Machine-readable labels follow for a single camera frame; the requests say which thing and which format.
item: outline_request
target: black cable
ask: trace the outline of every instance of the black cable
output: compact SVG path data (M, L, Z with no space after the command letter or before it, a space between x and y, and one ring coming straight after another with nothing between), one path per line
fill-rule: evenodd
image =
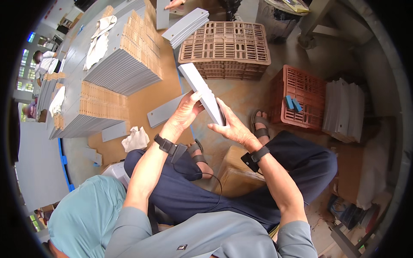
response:
M208 174L208 175L212 175L213 177L215 177L215 178L218 180L219 186L221 187L221 193L219 194L219 200L218 200L218 202L215 204L214 207L210 208L209 210L204 211L203 213L206 213L206 212L208 212L208 211L210 211L210 210L212 210L213 208L215 208L215 207L218 206L218 204L219 204L219 202L221 201L221 198L222 198L222 184L221 184L221 181L218 179L218 177L214 176L213 174L209 174L209 173L195 173L195 174L182 173L182 172L179 172L178 170L176 170L175 164L172 164L172 167L173 167L173 169L174 169L176 172L178 172L178 173L180 173L180 174L183 174L183 175L201 175L201 174Z

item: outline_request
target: white rag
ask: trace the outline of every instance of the white rag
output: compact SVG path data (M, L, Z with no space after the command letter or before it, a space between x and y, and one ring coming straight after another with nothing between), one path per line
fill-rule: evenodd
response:
M89 70L93 64L97 63L107 51L108 35L113 26L115 26L118 18L112 15L97 21L97 31L93 34L90 43L88 55L86 56L86 63L83 70Z
M125 152L130 152L134 149L143 149L148 146L149 136L145 133L143 126L138 130L137 126L131 128L131 135L122 140L122 145Z
M65 87L62 86L57 92L56 96L53 98L52 103L49 106L49 111L52 114L52 117L54 116L54 114L58 114L61 111L62 103L64 100L64 92L65 92Z

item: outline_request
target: hand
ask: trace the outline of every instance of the hand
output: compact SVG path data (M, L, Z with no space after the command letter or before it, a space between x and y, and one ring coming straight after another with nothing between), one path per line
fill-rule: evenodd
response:
M256 144L258 139L245 127L234 112L232 112L231 108L225 105L219 98L216 98L216 102L221 107L221 111L227 120L227 124L226 126L209 124L208 128L216 133L222 134L225 138L242 144L247 149L251 144Z
M202 93L200 91L194 93L191 90L188 92L179 102L175 113L170 117L168 123L177 129L178 132L183 132L192 124L195 117L205 109L199 101L201 97Z
M165 7L165 10L167 9L175 9L176 7L180 6L181 4L185 3L184 0L173 0L168 6Z

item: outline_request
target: blue sanding sponge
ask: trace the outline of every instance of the blue sanding sponge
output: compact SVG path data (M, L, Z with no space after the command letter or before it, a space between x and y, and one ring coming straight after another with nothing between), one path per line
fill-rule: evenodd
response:
M285 103L287 104L287 108L288 109L294 109L294 105L292 104L291 96L287 95L284 98L285 98Z
M294 110L296 112L301 112L303 110L303 108L301 107L300 103L298 103L296 98L292 99L292 103L294 105Z

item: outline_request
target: forearm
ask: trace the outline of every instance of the forearm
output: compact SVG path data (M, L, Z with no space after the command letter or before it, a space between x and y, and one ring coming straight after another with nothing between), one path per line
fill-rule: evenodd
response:
M255 137L245 145L250 153L258 151L262 146ZM307 221L303 196L281 164L270 153L267 153L261 158L258 165L265 177L271 196L281 212L281 224L284 225L295 220Z
M159 133L162 138L173 143L181 134L182 132L178 131L170 121L167 121ZM159 149L159 144L152 143L135 166L123 207L135 207L147 214L149 196L158 183L167 156L166 152Z

